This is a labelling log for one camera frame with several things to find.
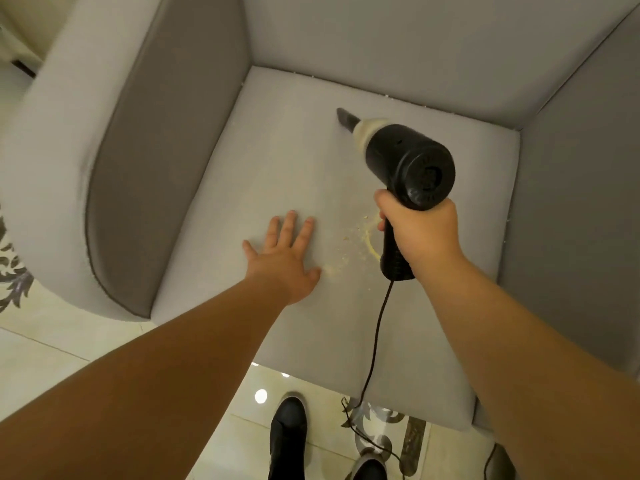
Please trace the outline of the person's left hand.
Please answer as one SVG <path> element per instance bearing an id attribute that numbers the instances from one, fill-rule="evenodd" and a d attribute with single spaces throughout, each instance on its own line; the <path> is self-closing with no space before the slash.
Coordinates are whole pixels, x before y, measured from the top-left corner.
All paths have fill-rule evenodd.
<path id="1" fill-rule="evenodd" d="M 308 217 L 299 231 L 295 249 L 278 248 L 278 237 L 284 218 L 274 216 L 270 219 L 266 235 L 259 252 L 259 259 L 248 264 L 245 279 L 262 279 L 274 285 L 279 294 L 286 298 L 287 305 L 293 305 L 308 297 L 313 290 L 307 289 L 305 256 L 310 245 L 316 219 Z"/>

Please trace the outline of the person's right hand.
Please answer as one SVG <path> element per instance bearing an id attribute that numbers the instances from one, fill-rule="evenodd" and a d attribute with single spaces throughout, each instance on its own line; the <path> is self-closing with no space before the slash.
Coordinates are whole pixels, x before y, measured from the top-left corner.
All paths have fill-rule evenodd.
<path id="1" fill-rule="evenodd" d="M 421 284 L 465 262 L 458 232 L 455 203 L 446 198 L 427 211 L 401 204 L 401 215 L 388 220 L 396 243 Z"/>

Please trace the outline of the black handheld vacuum cleaner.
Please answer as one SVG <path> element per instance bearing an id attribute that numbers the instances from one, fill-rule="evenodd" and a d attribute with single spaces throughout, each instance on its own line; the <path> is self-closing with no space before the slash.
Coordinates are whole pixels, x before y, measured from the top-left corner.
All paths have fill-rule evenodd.
<path id="1" fill-rule="evenodd" d="M 336 113 L 368 169 L 402 207 L 423 215 L 448 198 L 456 167 L 444 144 L 386 119 L 361 119 L 341 107 Z"/>

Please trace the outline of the person's left forearm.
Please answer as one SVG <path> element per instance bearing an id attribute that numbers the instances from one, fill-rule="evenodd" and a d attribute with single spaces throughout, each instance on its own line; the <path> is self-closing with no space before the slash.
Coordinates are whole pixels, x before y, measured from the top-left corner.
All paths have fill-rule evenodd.
<path id="1" fill-rule="evenodd" d="M 290 300 L 246 278 L 78 370 L 0 422 L 0 480 L 185 480 Z"/>

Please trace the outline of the person's right forearm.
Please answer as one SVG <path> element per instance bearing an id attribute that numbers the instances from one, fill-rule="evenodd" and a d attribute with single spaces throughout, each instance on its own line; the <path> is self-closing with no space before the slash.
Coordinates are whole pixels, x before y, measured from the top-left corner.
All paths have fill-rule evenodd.
<path id="1" fill-rule="evenodd" d="M 413 272 L 522 480 L 640 480 L 640 384 L 460 255 Z"/>

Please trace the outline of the scattered yellow crumbs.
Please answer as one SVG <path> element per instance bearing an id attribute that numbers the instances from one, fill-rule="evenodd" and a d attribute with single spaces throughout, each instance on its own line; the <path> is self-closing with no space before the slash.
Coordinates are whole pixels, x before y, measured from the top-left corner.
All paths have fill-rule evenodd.
<path id="1" fill-rule="evenodd" d="M 360 214 L 345 225 L 321 230 L 317 238 L 316 257 L 325 275 L 346 276 L 378 269 L 382 254 L 380 222 L 373 213 Z"/>

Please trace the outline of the light grey seat cushion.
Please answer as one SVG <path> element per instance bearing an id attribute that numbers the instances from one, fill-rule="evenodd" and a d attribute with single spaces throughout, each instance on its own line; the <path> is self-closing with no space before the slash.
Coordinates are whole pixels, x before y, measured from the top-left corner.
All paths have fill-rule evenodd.
<path id="1" fill-rule="evenodd" d="M 466 256 L 496 279 L 514 188 L 517 131 L 293 73 L 254 67 L 212 153 L 153 306 L 160 325 L 244 277 L 241 243 L 260 247 L 269 220 L 296 210 L 321 230 L 378 209 L 380 181 L 359 158 L 336 108 L 388 118 L 444 144 L 456 179 L 450 198 Z M 327 276 L 277 319 L 254 362 L 358 397 L 370 367 L 379 309 L 388 289 L 381 271 Z"/>

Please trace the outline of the person's black left shoe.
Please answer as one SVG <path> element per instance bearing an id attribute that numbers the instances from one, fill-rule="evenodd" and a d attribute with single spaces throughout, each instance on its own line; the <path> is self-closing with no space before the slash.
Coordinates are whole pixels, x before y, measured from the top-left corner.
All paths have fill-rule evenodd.
<path id="1" fill-rule="evenodd" d="M 270 425 L 268 480 L 305 480 L 307 434 L 304 397 L 289 392 L 279 403 Z"/>

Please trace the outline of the person's black shoe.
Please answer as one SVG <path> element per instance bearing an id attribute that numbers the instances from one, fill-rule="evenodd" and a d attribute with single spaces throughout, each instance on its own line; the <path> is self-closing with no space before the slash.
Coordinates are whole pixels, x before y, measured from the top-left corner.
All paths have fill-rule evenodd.
<path id="1" fill-rule="evenodd" d="M 349 480 L 388 480 L 387 468 L 382 456 L 372 449 L 364 450 L 354 464 Z"/>
<path id="2" fill-rule="evenodd" d="M 289 392 L 279 403 L 270 425 L 268 480 L 305 480 L 307 434 L 304 397 Z"/>

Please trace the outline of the person's black right shoe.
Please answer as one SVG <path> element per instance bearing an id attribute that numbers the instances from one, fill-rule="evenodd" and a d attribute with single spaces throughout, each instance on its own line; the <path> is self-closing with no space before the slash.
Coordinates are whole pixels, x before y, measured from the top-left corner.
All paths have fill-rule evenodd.
<path id="1" fill-rule="evenodd" d="M 387 468 L 382 456 L 372 449 L 364 450 L 354 464 L 349 480 L 388 480 Z"/>

